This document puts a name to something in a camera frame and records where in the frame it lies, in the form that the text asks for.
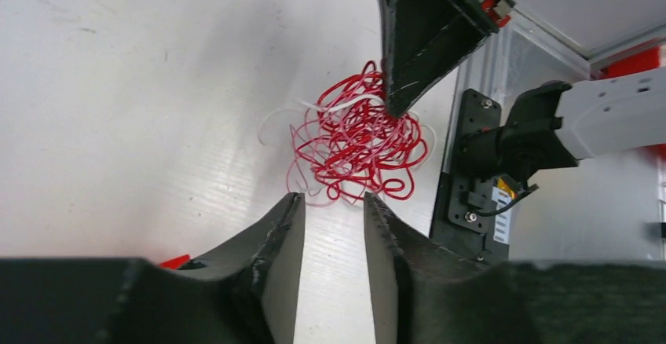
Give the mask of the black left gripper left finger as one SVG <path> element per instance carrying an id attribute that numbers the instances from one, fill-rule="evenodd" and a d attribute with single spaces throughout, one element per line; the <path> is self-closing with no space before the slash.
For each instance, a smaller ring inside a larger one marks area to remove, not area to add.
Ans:
<path id="1" fill-rule="evenodd" d="M 291 343 L 306 205 L 289 193 L 178 269 L 143 258 L 4 258 L 4 343 Z"/>

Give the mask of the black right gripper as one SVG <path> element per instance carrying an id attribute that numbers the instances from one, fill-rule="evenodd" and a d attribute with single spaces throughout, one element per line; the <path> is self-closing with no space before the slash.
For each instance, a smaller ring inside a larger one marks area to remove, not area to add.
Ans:
<path id="1" fill-rule="evenodd" d="M 378 0 L 388 113 L 401 117 L 511 19 L 515 0 Z"/>

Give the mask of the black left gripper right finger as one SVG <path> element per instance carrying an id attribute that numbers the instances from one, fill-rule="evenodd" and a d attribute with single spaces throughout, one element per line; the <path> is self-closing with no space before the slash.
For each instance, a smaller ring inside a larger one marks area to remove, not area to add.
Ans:
<path id="1" fill-rule="evenodd" d="M 379 343 L 662 343 L 662 262 L 485 265 L 437 245 L 376 194 L 364 237 Z"/>

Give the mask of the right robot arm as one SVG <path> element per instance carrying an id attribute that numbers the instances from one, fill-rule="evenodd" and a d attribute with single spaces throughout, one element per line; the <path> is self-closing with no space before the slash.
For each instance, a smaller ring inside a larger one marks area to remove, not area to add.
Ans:
<path id="1" fill-rule="evenodd" d="M 428 90 L 510 20 L 514 0 L 378 0 L 385 104 L 404 116 Z M 505 125 L 468 134 L 457 168 L 516 181 L 538 170 L 665 141 L 665 70 L 522 93 Z"/>

